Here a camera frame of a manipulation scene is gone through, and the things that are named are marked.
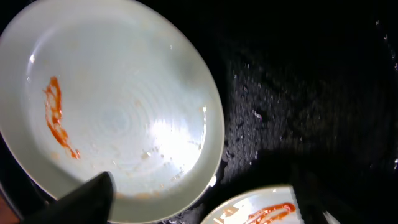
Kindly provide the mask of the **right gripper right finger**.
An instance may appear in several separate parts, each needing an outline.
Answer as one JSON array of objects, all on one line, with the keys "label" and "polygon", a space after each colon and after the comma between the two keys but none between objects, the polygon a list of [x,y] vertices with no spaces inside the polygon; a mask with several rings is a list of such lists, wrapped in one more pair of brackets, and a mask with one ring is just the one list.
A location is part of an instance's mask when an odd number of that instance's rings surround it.
[{"label": "right gripper right finger", "polygon": [[292,164],[290,181],[304,224],[340,224],[322,204],[315,174]]}]

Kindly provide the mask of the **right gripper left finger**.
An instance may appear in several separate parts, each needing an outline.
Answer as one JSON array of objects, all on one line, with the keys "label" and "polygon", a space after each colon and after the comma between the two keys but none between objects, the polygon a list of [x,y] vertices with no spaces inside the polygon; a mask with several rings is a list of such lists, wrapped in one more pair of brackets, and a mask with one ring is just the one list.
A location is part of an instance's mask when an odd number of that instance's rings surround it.
[{"label": "right gripper left finger", "polygon": [[113,176],[110,172],[102,172],[21,223],[107,224],[113,198]]}]

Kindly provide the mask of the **light blue plate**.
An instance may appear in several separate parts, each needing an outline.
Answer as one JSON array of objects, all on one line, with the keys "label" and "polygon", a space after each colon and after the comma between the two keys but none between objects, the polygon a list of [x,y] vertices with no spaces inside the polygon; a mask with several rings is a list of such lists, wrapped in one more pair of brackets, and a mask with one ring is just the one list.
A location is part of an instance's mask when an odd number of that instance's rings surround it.
[{"label": "light blue plate", "polygon": [[274,185],[237,195],[211,211],[201,224],[303,223],[293,187]]},{"label": "light blue plate", "polygon": [[37,1],[1,34],[1,134],[55,199],[108,171],[109,220],[193,205],[224,147],[214,79],[196,48],[137,1]]}]

